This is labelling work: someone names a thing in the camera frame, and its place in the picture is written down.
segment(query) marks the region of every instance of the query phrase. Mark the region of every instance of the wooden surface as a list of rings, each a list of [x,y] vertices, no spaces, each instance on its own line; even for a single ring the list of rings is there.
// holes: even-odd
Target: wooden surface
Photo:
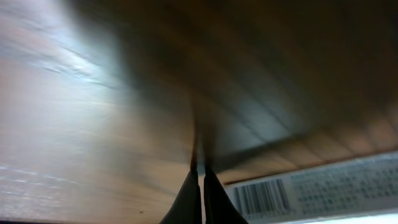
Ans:
[[[0,0],[0,217],[158,223],[192,98],[224,183],[394,150],[396,4]]]

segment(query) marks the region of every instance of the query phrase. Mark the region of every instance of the brown wooden surface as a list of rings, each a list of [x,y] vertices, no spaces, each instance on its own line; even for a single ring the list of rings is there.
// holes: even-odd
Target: brown wooden surface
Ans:
[[[0,0],[0,217],[158,223],[192,98],[224,183],[394,150],[396,4]]]

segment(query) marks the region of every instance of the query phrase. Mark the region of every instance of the shiny surface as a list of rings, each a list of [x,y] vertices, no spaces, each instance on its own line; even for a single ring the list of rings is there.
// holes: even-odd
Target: shiny surface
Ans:
[[[158,223],[192,96],[222,182],[394,150],[396,9],[0,0],[0,217]]]

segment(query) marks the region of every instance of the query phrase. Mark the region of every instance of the brown object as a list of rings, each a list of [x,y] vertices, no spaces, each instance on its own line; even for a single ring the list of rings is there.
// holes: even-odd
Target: brown object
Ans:
[[[396,1],[0,2],[0,217],[158,223],[191,97],[220,181],[394,150]]]

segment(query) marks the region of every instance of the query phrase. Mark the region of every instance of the barcode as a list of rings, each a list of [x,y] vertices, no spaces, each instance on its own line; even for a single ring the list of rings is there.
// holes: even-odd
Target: barcode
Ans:
[[[236,209],[244,217],[291,209],[281,179],[236,187],[234,196]]]

